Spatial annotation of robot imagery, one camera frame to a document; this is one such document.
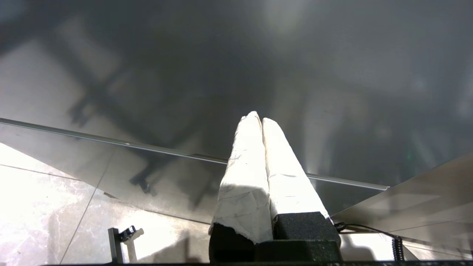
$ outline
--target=coiled cable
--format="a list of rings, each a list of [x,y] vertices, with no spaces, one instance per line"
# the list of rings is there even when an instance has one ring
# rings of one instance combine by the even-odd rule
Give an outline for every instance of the coiled cable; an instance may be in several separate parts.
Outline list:
[[[381,231],[381,230],[378,230],[378,229],[375,229],[375,228],[372,228],[372,227],[369,227],[369,226],[366,226],[366,225],[356,224],[356,223],[339,222],[339,223],[336,223],[334,226],[335,226],[335,229],[338,232],[341,232],[341,231],[347,229],[348,226],[355,226],[355,227],[366,228],[366,229],[369,229],[371,231],[382,233],[382,234],[385,234],[387,236],[390,236],[390,237],[393,238],[394,260],[395,261],[404,261],[403,239],[400,236],[396,236],[396,235],[390,234],[388,232],[384,232],[384,231]]]

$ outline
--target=reflective metal surface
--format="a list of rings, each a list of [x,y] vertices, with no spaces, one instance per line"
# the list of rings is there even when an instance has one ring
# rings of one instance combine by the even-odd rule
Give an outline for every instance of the reflective metal surface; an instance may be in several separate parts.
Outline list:
[[[48,133],[59,134],[59,135],[64,135],[64,136],[69,136],[69,137],[76,137],[76,138],[91,140],[91,141],[96,141],[96,142],[114,144],[118,146],[138,149],[138,150],[153,151],[157,153],[174,155],[174,156],[184,157],[184,158],[191,158],[194,160],[201,160],[201,161],[213,162],[213,163],[218,163],[218,164],[226,165],[228,161],[228,159],[223,159],[223,158],[217,158],[217,157],[196,154],[196,153],[192,154],[185,151],[168,149],[168,148],[163,148],[163,147],[158,147],[158,146],[143,144],[143,143],[126,142],[126,141],[113,139],[113,138],[80,133],[80,132],[71,131],[71,130],[64,130],[64,129],[50,127],[50,126],[25,123],[25,122],[15,121],[15,120],[10,120],[10,119],[5,119],[5,118],[0,118],[0,124],[14,125],[17,127],[28,128],[28,129],[38,130],[42,132],[48,132]],[[364,188],[370,188],[370,189],[376,189],[376,190],[386,190],[389,188],[388,186],[381,186],[381,185],[341,179],[341,178],[336,178],[336,177],[324,177],[321,175],[316,175],[316,174],[311,174],[311,173],[306,173],[306,175],[307,175],[307,178],[309,179],[321,180],[321,181],[326,181],[326,182],[336,183],[336,184],[364,187]]]
[[[472,250],[472,174],[473,153],[469,153],[391,187],[332,218]]]
[[[383,186],[473,150],[469,1],[18,0],[0,10],[6,119],[227,158],[239,118],[256,110],[281,125],[306,172]],[[10,127],[0,141],[5,132],[13,148],[39,152]],[[175,208],[149,181],[174,157],[133,154],[133,172],[102,189]],[[159,189],[182,178],[188,195],[190,184],[206,189],[205,175]],[[331,213],[378,192],[316,188]]]

